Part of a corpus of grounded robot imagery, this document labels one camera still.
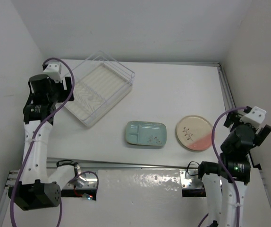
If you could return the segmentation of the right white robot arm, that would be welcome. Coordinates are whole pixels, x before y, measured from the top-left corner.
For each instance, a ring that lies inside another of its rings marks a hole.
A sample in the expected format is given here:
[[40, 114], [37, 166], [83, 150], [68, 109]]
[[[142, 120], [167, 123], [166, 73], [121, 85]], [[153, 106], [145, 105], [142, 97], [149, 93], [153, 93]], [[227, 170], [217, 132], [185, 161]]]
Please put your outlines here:
[[209, 227], [241, 227], [243, 205], [250, 182], [251, 165], [247, 155], [261, 146], [271, 132], [271, 126], [261, 126], [266, 111], [255, 107], [238, 107], [221, 114], [230, 133], [216, 152], [217, 163], [203, 161], [198, 167], [198, 179], [203, 183]]

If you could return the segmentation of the pink and cream round plate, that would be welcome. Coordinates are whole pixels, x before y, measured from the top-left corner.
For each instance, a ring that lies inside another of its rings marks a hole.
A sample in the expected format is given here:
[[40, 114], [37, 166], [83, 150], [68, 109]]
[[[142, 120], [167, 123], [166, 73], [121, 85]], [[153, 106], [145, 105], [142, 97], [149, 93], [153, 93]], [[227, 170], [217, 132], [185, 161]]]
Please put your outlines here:
[[182, 118], [176, 125], [178, 142], [192, 151], [205, 151], [212, 145], [213, 125], [198, 115], [189, 115]]

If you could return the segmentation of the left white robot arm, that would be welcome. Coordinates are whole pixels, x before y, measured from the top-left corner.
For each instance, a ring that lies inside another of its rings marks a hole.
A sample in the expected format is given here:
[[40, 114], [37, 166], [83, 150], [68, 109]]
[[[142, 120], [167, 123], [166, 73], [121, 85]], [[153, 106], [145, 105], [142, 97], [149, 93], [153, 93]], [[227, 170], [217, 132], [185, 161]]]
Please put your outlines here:
[[71, 77], [51, 78], [46, 74], [32, 76], [28, 81], [29, 97], [23, 108], [25, 147], [23, 163], [14, 186], [9, 189], [13, 204], [21, 210], [57, 207], [61, 190], [76, 174], [76, 162], [58, 164], [47, 174], [47, 148], [59, 110], [56, 104], [72, 101], [74, 81]]

